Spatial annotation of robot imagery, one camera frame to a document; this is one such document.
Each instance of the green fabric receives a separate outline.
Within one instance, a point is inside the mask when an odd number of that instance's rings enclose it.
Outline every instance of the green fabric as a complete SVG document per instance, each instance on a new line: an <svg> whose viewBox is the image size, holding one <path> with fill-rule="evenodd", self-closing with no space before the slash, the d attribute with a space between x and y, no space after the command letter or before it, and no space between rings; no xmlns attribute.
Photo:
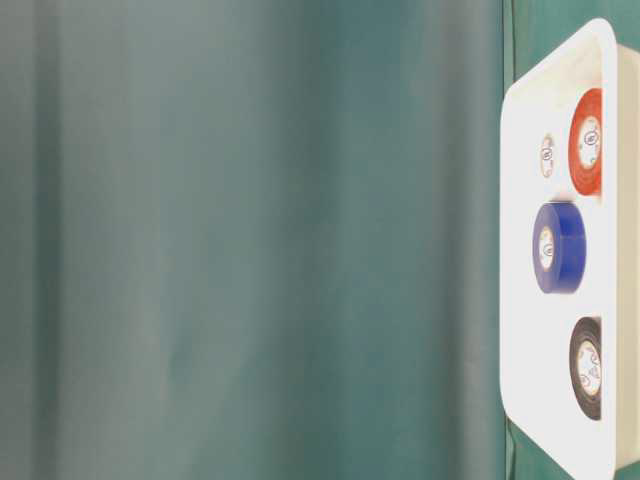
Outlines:
<svg viewBox="0 0 640 480"><path fill-rule="evenodd" d="M504 476L498 1L0 27L0 477Z"/></svg>
<svg viewBox="0 0 640 480"><path fill-rule="evenodd" d="M595 17L613 25L619 43L640 50L640 3L635 0L505 0L505 90L562 41ZM570 477L528 437L512 426L517 480L560 480ZM640 479L640 465L618 473L619 480Z"/></svg>

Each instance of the tape roll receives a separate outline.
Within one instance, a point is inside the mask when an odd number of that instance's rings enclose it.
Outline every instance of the tape roll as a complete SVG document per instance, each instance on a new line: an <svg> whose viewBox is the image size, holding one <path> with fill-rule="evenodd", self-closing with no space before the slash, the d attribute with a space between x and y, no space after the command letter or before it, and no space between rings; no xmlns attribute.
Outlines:
<svg viewBox="0 0 640 480"><path fill-rule="evenodd" d="M533 269L545 293L575 292L586 259L584 223L570 202L545 203L533 227Z"/></svg>
<svg viewBox="0 0 640 480"><path fill-rule="evenodd" d="M582 195L600 193L602 179L602 89L587 91L576 107L569 131L569 172Z"/></svg>
<svg viewBox="0 0 640 480"><path fill-rule="evenodd" d="M578 405L592 420L600 420L601 345L600 322L591 317L578 320L569 344L569 373Z"/></svg>

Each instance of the black tape roll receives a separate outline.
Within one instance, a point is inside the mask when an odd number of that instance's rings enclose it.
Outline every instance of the black tape roll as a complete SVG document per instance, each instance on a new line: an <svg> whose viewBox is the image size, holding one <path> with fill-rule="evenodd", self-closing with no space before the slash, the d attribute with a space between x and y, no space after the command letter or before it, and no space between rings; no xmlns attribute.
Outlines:
<svg viewBox="0 0 640 480"><path fill-rule="evenodd" d="M592 420L600 420L602 350L600 322L591 317L578 320L569 345L569 373L578 405Z"/></svg>

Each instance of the tape label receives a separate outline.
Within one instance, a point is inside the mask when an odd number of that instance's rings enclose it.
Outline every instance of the tape label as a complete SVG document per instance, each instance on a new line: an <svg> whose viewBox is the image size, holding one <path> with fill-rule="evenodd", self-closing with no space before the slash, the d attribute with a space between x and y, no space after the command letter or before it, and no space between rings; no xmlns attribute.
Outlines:
<svg viewBox="0 0 640 480"><path fill-rule="evenodd" d="M540 258L540 265L546 271L551 268L553 264L553 232L549 227L544 227L540 232L540 239L538 241L538 255Z"/></svg>
<svg viewBox="0 0 640 480"><path fill-rule="evenodd" d="M553 173L553 137L545 135L540 147L540 170L545 178Z"/></svg>
<svg viewBox="0 0 640 480"><path fill-rule="evenodd" d="M596 347L588 340L580 344L576 362L582 389L590 397L595 397L602 384L602 367Z"/></svg>
<svg viewBox="0 0 640 480"><path fill-rule="evenodd" d="M578 151L580 164L587 170L594 167L600 155L602 131L600 122L593 115L588 116L580 126L578 137Z"/></svg>

